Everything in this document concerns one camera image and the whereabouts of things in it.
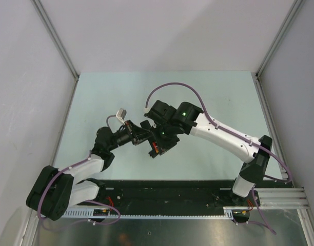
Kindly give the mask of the black remote control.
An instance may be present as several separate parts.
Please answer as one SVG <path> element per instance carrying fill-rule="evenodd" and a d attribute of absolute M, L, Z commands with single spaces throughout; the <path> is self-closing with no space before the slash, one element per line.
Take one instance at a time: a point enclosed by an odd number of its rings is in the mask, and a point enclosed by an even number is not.
<path fill-rule="evenodd" d="M 152 148 L 152 150 L 149 152 L 149 155 L 150 155 L 150 157 L 155 158 L 155 157 L 157 157 L 157 156 L 159 155 L 159 152 L 157 153 L 157 152 L 154 150 L 154 147 L 153 147 L 153 145 L 152 145 L 153 142 L 156 142 L 156 139 L 155 139 L 155 136 L 154 136 L 154 134 L 153 134 L 152 129 L 153 129 L 153 127 L 151 126 L 150 131 L 151 131 L 151 134 L 152 134 L 153 136 L 148 140 L 148 142 L 149 142 L 149 144 L 150 144 L 150 146 L 151 146 L 151 148 Z"/>

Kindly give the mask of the red orange battery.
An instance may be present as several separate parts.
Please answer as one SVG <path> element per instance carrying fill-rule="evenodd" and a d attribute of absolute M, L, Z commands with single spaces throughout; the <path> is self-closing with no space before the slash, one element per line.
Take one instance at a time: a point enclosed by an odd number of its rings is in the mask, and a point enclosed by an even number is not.
<path fill-rule="evenodd" d="M 159 152 L 159 148 L 158 148 L 156 142 L 153 142 L 152 145 L 154 147 L 154 150 L 158 153 Z"/>

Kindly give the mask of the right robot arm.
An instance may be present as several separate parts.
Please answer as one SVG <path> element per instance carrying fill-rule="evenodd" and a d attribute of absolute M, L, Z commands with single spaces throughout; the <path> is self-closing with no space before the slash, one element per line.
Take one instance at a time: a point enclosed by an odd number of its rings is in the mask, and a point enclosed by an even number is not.
<path fill-rule="evenodd" d="M 144 115 L 156 125 L 154 138 L 159 151 L 171 149 L 178 135 L 187 134 L 210 141 L 238 157 L 243 165 L 229 193 L 234 205 L 246 202 L 252 188 L 263 180 L 272 146 L 269 136 L 257 138 L 241 133 L 189 102 L 174 108 L 157 100 L 151 108 L 144 109 Z"/>

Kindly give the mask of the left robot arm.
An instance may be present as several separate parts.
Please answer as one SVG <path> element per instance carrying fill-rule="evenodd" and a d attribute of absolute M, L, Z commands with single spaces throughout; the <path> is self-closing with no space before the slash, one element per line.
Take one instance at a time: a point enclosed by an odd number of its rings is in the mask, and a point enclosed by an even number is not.
<path fill-rule="evenodd" d="M 96 205 L 102 204 L 106 192 L 102 189 L 103 185 L 91 176 L 110 167 L 114 149 L 127 143 L 139 145 L 145 142 L 153 136 L 153 129 L 147 120 L 140 126 L 127 120 L 115 132 L 109 127 L 99 128 L 94 146 L 84 160 L 62 170 L 53 166 L 41 170 L 26 199 L 26 206 L 37 211 L 41 217 L 56 221 L 76 204 L 87 200 Z"/>

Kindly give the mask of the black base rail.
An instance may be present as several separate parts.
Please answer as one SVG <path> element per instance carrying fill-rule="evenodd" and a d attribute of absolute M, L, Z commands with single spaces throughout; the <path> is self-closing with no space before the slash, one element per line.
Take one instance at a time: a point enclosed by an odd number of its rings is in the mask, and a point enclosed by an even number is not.
<path fill-rule="evenodd" d="M 102 180 L 103 190 L 95 201 L 112 200 L 123 216 L 212 216 L 224 207 L 248 208 L 260 202 L 255 191 L 244 199 L 233 199 L 232 180 Z"/>

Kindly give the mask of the left aluminium frame post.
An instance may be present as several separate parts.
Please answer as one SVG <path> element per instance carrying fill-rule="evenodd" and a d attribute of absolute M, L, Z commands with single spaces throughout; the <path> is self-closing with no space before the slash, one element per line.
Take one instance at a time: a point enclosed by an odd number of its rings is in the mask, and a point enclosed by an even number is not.
<path fill-rule="evenodd" d="M 60 39 L 60 36 L 57 33 L 57 30 L 56 30 L 54 24 L 52 23 L 51 18 L 49 17 L 49 14 L 46 11 L 42 1 L 31 0 L 31 3 L 34 6 L 34 9 L 36 10 L 39 18 L 41 19 L 44 27 L 46 28 L 52 42 L 54 43 L 57 51 L 59 52 L 62 60 L 64 61 L 67 69 L 71 73 L 74 80 L 78 81 L 79 73 L 77 72 L 67 50 L 65 49 L 65 46 L 64 46 L 62 40 Z"/>

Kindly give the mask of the aluminium frame post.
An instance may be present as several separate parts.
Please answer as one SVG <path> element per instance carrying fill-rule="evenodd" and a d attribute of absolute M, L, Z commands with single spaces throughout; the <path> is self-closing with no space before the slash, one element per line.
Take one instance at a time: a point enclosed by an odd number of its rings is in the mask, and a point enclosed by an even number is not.
<path fill-rule="evenodd" d="M 52 42 L 54 43 L 57 51 L 59 52 L 62 60 L 64 61 L 67 69 L 71 73 L 74 80 L 78 81 L 79 73 L 77 72 L 67 50 L 65 49 L 65 46 L 64 46 L 62 40 L 60 39 L 60 36 L 57 33 L 57 30 L 56 30 L 54 24 L 52 23 L 51 18 L 49 17 L 49 14 L 46 11 L 42 1 L 31 0 L 31 3 L 34 6 L 34 9 L 36 10 L 39 18 L 41 19 L 44 27 L 46 28 Z"/>
<path fill-rule="evenodd" d="M 298 14 L 300 13 L 300 10 L 302 9 L 305 2 L 306 2 L 305 0 L 293 1 L 270 47 L 268 48 L 261 64 L 259 65 L 257 71 L 255 72 L 255 76 L 257 79 L 259 79 L 263 75 L 265 69 L 267 68 L 271 59 L 274 57 L 275 53 L 277 52 L 279 46 L 281 45 L 283 39 L 285 38 L 286 34 L 288 33 L 290 27 L 292 26 L 293 22 L 297 18 Z"/>

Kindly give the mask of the right aluminium frame post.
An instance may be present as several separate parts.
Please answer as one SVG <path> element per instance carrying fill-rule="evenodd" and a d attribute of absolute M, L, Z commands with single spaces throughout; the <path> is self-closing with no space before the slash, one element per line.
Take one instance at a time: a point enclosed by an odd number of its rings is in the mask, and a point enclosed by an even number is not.
<path fill-rule="evenodd" d="M 255 72 L 255 76 L 257 79 L 259 79 L 263 75 L 265 69 L 267 68 L 271 59 L 274 57 L 275 53 L 277 52 L 279 46 L 281 45 L 283 39 L 285 38 L 286 34 L 288 33 L 290 27 L 292 26 L 293 22 L 297 18 L 298 14 L 300 13 L 300 10 L 302 9 L 305 2 L 306 2 L 305 0 L 293 1 L 270 47 L 268 48 L 261 64 L 259 65 L 257 71 Z"/>

